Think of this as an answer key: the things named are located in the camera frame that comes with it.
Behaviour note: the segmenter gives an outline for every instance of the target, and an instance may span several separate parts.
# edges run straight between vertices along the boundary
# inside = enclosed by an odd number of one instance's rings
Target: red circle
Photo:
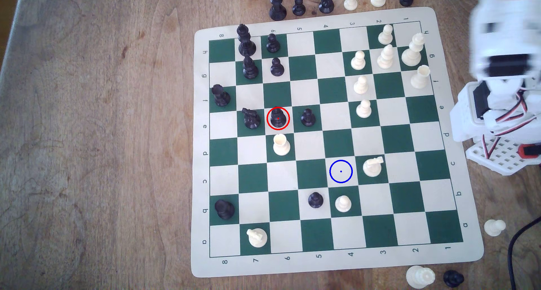
[[[280,129],[278,129],[278,128],[276,128],[276,127],[273,127],[273,126],[270,124],[270,122],[269,122],[269,114],[270,114],[271,111],[273,111],[273,109],[275,109],[275,108],[280,108],[280,109],[286,111],[286,114],[287,114],[287,123],[286,123],[286,126],[280,128]],[[290,120],[291,120],[291,118],[289,117],[289,111],[287,111],[287,109],[285,109],[285,108],[283,108],[283,107],[274,107],[274,108],[272,108],[271,110],[269,110],[269,112],[267,113],[267,124],[268,124],[272,129],[274,129],[274,130],[282,130],[282,129],[286,128],[286,127],[289,125],[289,121],[290,121]]]

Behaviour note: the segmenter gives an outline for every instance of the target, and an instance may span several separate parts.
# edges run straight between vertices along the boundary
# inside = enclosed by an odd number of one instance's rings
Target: black cable
[[[512,290],[517,290],[517,286],[515,285],[515,274],[513,273],[513,245],[515,244],[515,241],[517,241],[518,237],[522,235],[522,233],[524,233],[540,221],[541,216],[532,221],[531,223],[525,225],[522,229],[518,230],[518,232],[513,236],[513,238],[511,238],[509,248],[507,249],[507,267],[509,268],[509,279],[511,280]]]

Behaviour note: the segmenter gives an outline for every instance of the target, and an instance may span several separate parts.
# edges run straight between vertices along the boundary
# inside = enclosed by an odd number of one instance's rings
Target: wooden table
[[[303,17],[319,0],[305,0]],[[288,10],[293,0],[284,0]],[[333,14],[345,13],[335,0]],[[456,94],[477,0],[415,0],[438,16]],[[384,8],[398,8],[387,0]],[[269,21],[269,0],[20,0],[0,78],[0,289],[407,288],[407,267],[200,279],[190,271],[193,39]],[[375,10],[359,0],[358,11]],[[294,16],[288,12],[286,19]],[[541,172],[468,161],[483,234],[460,289],[509,288],[507,245],[539,216]],[[541,288],[541,227],[515,245],[520,289]]]

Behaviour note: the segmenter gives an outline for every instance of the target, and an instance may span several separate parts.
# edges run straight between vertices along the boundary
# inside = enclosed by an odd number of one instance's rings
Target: chess mat
[[[393,26],[393,65],[376,59],[378,35]],[[194,53],[194,154],[192,272],[231,276],[348,268],[474,261],[483,255],[470,179],[461,143],[454,142],[449,112],[449,77],[434,11],[427,7],[315,17],[247,25],[257,46],[259,75],[242,74],[236,27],[198,31]],[[419,65],[429,65],[430,85],[409,80],[418,67],[400,56],[415,33],[425,36]],[[281,48],[266,50],[275,33]],[[351,59],[365,52],[366,66]],[[285,72],[270,73],[280,58]],[[369,90],[353,91],[359,75]],[[231,96],[218,107],[214,84]],[[362,99],[372,114],[355,109]],[[261,117],[257,129],[243,123],[242,108]],[[288,126],[266,122],[274,107],[287,111]],[[312,127],[300,116],[310,108]],[[290,152],[273,151],[285,134]],[[363,162],[382,156],[382,172],[368,177]],[[311,208],[308,196],[324,203]],[[348,212],[336,198],[347,195]],[[217,216],[214,203],[235,206],[231,219]],[[261,228],[268,241],[250,245],[247,229]]]

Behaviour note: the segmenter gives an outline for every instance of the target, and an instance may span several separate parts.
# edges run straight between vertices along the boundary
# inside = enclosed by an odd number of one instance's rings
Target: blue circle
[[[333,165],[336,163],[336,162],[340,162],[340,161],[343,161],[343,162],[346,162],[347,165],[349,165],[349,168],[351,169],[351,175],[349,176],[349,178],[346,180],[346,181],[336,181],[336,179],[333,178],[333,174],[331,173],[331,169],[333,168]],[[333,164],[331,164],[331,167],[329,168],[329,176],[331,177],[332,180],[334,180],[336,183],[345,183],[345,182],[348,182],[351,177],[353,176],[353,167],[351,166],[351,164],[345,160],[336,160],[335,162],[333,162]]]

